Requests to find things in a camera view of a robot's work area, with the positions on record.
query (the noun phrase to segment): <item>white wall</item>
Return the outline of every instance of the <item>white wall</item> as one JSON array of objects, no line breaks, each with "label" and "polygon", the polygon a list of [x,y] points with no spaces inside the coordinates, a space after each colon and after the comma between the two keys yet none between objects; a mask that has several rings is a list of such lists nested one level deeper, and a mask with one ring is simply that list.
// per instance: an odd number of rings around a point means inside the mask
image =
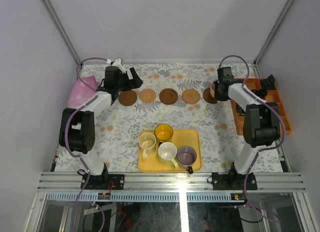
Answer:
[{"label": "white wall", "polygon": [[51,0],[79,56],[253,60],[286,0]]},{"label": "white wall", "polygon": [[259,64],[273,74],[293,127],[285,142],[320,223],[320,0],[296,0]]},{"label": "white wall", "polygon": [[23,228],[75,66],[41,0],[0,0],[0,231]]}]

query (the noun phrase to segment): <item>pink object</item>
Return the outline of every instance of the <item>pink object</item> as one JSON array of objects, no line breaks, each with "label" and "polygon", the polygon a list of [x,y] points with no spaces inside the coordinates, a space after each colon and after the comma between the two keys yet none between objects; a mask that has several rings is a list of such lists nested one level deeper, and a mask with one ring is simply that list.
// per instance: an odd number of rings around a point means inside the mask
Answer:
[{"label": "pink object", "polygon": [[[98,85],[100,84],[96,81],[94,75],[83,78],[83,81],[95,90],[98,88]],[[91,89],[89,89],[84,83],[82,83],[80,80],[77,80],[73,85],[67,107],[76,108],[85,103],[94,94],[95,93]]]}]

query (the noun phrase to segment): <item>dark brown coaster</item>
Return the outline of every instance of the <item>dark brown coaster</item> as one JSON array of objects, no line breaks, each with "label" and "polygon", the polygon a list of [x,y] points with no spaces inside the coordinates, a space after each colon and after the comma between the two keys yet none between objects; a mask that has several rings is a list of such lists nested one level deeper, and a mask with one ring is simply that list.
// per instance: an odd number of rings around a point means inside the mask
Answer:
[{"label": "dark brown coaster", "polygon": [[121,92],[118,99],[123,106],[132,106],[137,101],[137,94],[133,90]]},{"label": "dark brown coaster", "polygon": [[178,93],[172,88],[165,88],[160,92],[159,98],[165,105],[172,105],[178,100]]},{"label": "dark brown coaster", "polygon": [[216,104],[218,103],[210,94],[210,88],[206,88],[204,91],[203,91],[203,98],[205,101],[207,101],[208,103],[210,104]]},{"label": "dark brown coaster", "polygon": [[139,98],[144,103],[151,103],[156,99],[156,92],[151,88],[145,88],[139,94]]},{"label": "dark brown coaster", "polygon": [[200,94],[195,89],[188,88],[182,93],[182,99],[187,104],[193,105],[200,100]]}]

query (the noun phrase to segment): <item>gray mug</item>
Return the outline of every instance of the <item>gray mug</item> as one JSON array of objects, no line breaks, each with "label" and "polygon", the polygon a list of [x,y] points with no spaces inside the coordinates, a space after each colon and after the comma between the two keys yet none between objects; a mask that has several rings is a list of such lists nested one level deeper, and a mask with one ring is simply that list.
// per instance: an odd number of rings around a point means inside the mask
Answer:
[{"label": "gray mug", "polygon": [[192,165],[197,160],[197,153],[194,148],[190,146],[183,146],[178,150],[176,157],[179,167],[186,169],[188,173],[192,175],[194,173]]}]

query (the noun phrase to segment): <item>floral pattern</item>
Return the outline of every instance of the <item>floral pattern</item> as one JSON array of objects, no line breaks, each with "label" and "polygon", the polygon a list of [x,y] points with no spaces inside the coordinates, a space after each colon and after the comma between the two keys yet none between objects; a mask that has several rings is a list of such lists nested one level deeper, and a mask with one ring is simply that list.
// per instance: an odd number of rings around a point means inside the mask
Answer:
[{"label": "floral pattern", "polygon": [[[242,63],[230,66],[235,78],[244,78],[247,70]],[[93,150],[104,161],[111,172],[138,172],[138,138],[144,130],[154,130],[158,124],[166,123],[174,129],[195,129],[199,133],[202,156],[200,172],[226,172],[239,156],[244,138],[237,135],[230,101],[209,104],[203,99],[203,91],[218,78],[218,64],[127,64],[134,67],[143,80],[135,89],[137,101],[123,106],[117,100],[107,107],[95,120],[95,144]],[[105,65],[85,65],[82,77],[95,75],[97,81],[104,77]],[[143,103],[139,92],[153,89],[157,96],[152,103]],[[163,89],[178,92],[178,100],[172,105],[160,102]],[[185,89],[195,89],[201,94],[196,104],[182,100]],[[60,154],[55,171],[77,171],[83,165],[72,158],[65,148]],[[277,150],[261,153],[254,168],[256,172],[282,172]]]}]

